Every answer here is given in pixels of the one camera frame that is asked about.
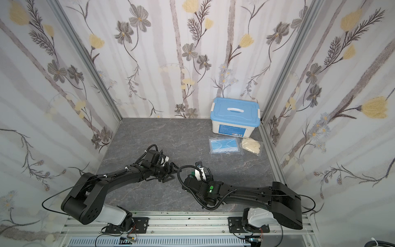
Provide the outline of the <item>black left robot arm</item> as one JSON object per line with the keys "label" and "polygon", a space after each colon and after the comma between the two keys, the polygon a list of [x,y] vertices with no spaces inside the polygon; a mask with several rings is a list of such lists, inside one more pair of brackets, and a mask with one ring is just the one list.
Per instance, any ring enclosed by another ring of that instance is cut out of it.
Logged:
{"label": "black left robot arm", "polygon": [[124,169],[107,174],[88,172],[82,175],[62,202],[61,209],[80,223],[90,224],[102,212],[108,193],[129,184],[147,181],[150,177],[166,183],[174,179],[178,168],[175,163],[169,162],[162,151],[146,150]]}

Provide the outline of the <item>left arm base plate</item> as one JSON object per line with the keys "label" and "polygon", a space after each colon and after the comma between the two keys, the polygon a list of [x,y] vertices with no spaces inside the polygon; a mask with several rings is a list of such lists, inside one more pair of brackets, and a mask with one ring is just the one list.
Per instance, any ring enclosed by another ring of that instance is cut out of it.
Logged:
{"label": "left arm base plate", "polygon": [[125,234],[134,232],[145,234],[149,226],[149,217],[126,218],[120,225],[107,224],[102,230],[103,234]]}

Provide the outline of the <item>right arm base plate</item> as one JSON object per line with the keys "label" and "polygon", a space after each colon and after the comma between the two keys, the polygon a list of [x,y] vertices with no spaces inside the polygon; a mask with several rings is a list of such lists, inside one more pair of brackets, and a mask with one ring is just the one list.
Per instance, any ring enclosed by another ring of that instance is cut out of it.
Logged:
{"label": "right arm base plate", "polygon": [[255,226],[252,223],[249,223],[249,221],[243,217],[228,217],[227,224],[230,233],[260,234],[270,232],[268,224]]}

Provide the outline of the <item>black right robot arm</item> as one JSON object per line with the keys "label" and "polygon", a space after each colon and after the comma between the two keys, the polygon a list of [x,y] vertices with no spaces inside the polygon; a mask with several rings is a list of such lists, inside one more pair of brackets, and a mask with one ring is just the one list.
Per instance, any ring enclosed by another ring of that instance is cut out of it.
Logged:
{"label": "black right robot arm", "polygon": [[272,213],[282,226],[294,230],[303,228],[301,195],[280,182],[266,187],[236,187],[222,181],[199,181],[193,175],[182,180],[180,172],[177,177],[183,190],[206,210],[215,211],[222,204],[247,205]]}

